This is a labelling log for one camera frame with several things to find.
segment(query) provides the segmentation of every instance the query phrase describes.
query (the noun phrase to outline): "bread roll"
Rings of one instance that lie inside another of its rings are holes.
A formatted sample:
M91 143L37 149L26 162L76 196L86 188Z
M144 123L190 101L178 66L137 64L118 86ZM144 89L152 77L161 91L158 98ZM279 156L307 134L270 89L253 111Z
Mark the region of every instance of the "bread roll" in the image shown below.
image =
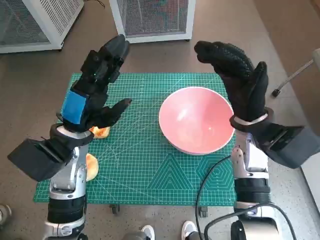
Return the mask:
M105 139L109 135L110 127L98 128L97 126L93 126L89 130L94 134L95 139Z
M85 163L87 168L86 181L88 182L97 176L99 171L99 164L98 164L98 160L90 153L86 154Z

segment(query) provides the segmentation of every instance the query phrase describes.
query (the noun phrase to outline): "black wire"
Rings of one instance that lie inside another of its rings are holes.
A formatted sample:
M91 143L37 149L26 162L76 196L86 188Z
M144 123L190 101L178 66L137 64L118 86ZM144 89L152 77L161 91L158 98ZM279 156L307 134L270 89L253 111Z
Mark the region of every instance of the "black wire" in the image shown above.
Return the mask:
M106 8L106 5L100 1L100 0L83 0L84 2L89 2L89 1L97 1L104 9Z
M200 229L200 224L199 224L199 216L198 216L198 207L199 207L198 205L199 205L199 200L200 200L201 192L202 192L202 190L203 190L203 188L204 188L204 186L205 186L205 184L206 184L206 182L207 182L208 177L209 177L210 174L214 171L215 167L216 167L218 164L222 163L223 161L229 159L230 157L231 157L230 155L229 155L229 156L226 156L225 158L221 159L220 161L218 161L217 163L215 163L215 164L211 167L210 171L209 171L209 172L207 173L207 175L205 176L205 178L204 178L204 180L203 180L203 182L202 182L202 184L201 184L201 187L200 187L200 189L199 189L199 192L198 192L198 194L197 194L197 196L196 196L196 201L195 201L195 222L196 222L196 227L197 227L197 229L198 229L198 233L199 233L200 240L203 240L202 234L201 234L201 229ZM244 210L242 210L242 211L237 211L237 212L230 213L230 214L227 214L227 215L224 215L224 216L221 216L221 217L216 218L215 220L209 222L209 223L205 226L205 228L204 228L204 239L205 239L205 240L209 240L208 231L209 231L209 228L211 228L214 224L216 224L216 223L218 223L218 222L221 222L221 221L223 221L223 220L229 219L229 218L233 218L233 217L237 217L237 216L239 216L239 215L246 214L246 213L248 213L248 212L250 212L250 211L252 211L252 210L255 210L255 209L259 208L259 207L264 207L264 206L277 209L277 210L283 215L283 217L285 218L285 220L286 220L286 222L287 222L287 224L288 224L288 226L289 226L289 228L290 228L290 231L291 231L291 235L292 235L293 240L297 240L294 227L292 226L292 223L291 223L290 219L288 218L287 214L286 214L279 206L277 206L277 205L275 205L275 204L273 204L273 203L260 203L260 204L257 204L257 205L255 205L255 206L252 206L252 207L250 207L250 208L246 208L246 209L244 209Z
M206 174L206 176L205 176L205 178L204 178L204 180L203 180L203 182L202 182L202 184L201 184L201 187L200 187L200 189L199 189L199 191L198 191L198 194L196 195L196 201L195 201L195 222L196 222L196 227L198 228L200 240L204 240L204 239L202 238L201 229L200 229L200 224L199 224L199 216L198 216L198 214L199 214L199 213L198 213L198 205L199 205L199 200L200 200L201 192L202 192L202 190L203 190L203 188L204 188L204 186L205 186L205 183L206 183L208 177L209 177L210 174L213 172L213 170L215 169L215 167L216 167L218 164L222 163L223 161L229 159L230 157L231 157L230 155L229 155L229 156L226 156L225 158L221 159L220 161L218 161L217 163L215 163L215 164L211 167L210 171Z
M209 228L211 228L214 224L216 224L218 222L221 222L223 220L232 218L232 217L236 217L236 216L239 216L239 215L242 215L242 214L246 214L247 212L250 212L252 210L255 210L255 209L259 208L259 207L264 207L264 206L268 206L268 207L272 207L274 209L277 209L284 216L284 218L285 218L285 220L288 223L288 226L290 228L293 240L297 240L294 227L292 226L292 224L290 222L290 219L288 218L287 214L279 206L277 206L277 205L275 205L273 203L260 203L258 205L253 206L253 207L246 208L246 209L244 209L242 211L237 211L237 212L230 213L230 214L227 214L227 215L224 215L224 216L216 218L215 220L209 222L207 224L207 226L205 226L205 228L204 228L204 238L205 238L205 240L209 240L208 231L209 231Z

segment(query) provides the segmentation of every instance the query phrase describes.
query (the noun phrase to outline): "gray floor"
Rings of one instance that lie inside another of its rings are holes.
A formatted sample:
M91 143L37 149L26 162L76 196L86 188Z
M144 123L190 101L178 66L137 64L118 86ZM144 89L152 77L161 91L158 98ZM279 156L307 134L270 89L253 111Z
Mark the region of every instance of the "gray floor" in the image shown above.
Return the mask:
M46 51L9 54L0 57L0 203L11 205L13 221L0 232L0 239L41 238L47 205L33 203L35 182L24 176L7 160L25 137L48 136L56 121L72 73L79 69L91 49L99 49L116 35L111 10L87 2L83 13L65 41L62 52ZM198 0L191 42L141 43L131 46L123 72L211 72L209 65L197 62L193 46L198 40L231 42L252 58L268 64L268 93L286 78L286 73L269 39L252 0ZM291 86L267 105L280 123L305 123ZM272 199L289 215L298 239L320 239L320 217L299 169L291 170L270 162ZM232 211L230 207L211 207L209 218ZM121 239L127 231L145 224L155 227L157 239L178 240L185 220L194 219L193 207L124 206L114 217L107 205L89 205L85 232L90 239ZM213 239L230 237L231 220L218 224ZM284 227L284 239L290 239Z

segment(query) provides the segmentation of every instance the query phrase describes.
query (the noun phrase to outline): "green cutting mat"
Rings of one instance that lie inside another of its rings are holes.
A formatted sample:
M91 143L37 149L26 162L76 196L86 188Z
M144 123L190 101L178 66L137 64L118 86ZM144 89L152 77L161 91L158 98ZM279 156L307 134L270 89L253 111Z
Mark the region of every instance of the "green cutting mat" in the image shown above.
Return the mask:
M69 87L79 77L73 74ZM89 203L195 204L209 168L231 153L235 140L206 156L181 153L168 143L158 123L160 106L168 95L189 86L210 88L227 97L214 73L122 73L109 85L109 106L123 98L132 98L132 103L109 137L89 146L99 161L97 177L87 184ZM34 201L47 202L48 189L48 181L38 183ZM200 204L232 206L234 200L232 165L225 161L208 179Z

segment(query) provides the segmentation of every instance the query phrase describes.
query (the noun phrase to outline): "white shoe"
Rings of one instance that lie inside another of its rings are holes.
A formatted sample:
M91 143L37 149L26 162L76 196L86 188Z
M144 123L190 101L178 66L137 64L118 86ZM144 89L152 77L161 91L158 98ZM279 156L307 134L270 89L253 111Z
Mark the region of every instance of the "white shoe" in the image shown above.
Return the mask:
M150 225L145 225L142 229L141 232L144 232L145 235L148 236L148 238L150 238L150 240L155 240L156 239L156 234L155 234L155 230L152 226Z
M198 232L197 226L192 221L185 221L181 230L181 240L185 240L193 232Z

